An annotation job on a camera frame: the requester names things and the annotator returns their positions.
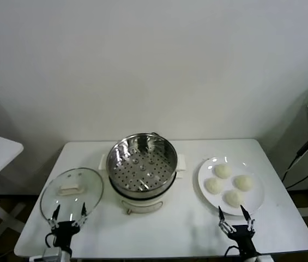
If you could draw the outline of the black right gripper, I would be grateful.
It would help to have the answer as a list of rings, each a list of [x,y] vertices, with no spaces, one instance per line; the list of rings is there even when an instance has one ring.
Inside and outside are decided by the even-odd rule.
[[[248,211],[240,206],[244,218],[247,221],[247,225],[229,225],[226,220],[224,213],[220,206],[219,209],[219,227],[224,233],[229,233],[228,238],[237,243],[240,255],[255,255],[255,247],[252,242],[252,238],[255,234],[254,222]]]

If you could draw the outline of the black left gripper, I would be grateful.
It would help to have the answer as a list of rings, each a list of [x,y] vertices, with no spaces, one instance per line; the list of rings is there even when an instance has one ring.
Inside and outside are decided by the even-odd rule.
[[[86,203],[82,204],[81,211],[74,215],[72,221],[57,223],[60,207],[60,205],[57,206],[52,217],[48,220],[50,227],[54,228],[51,230],[52,235],[55,237],[53,245],[55,247],[70,247],[72,237],[80,232],[80,227],[87,221]]]

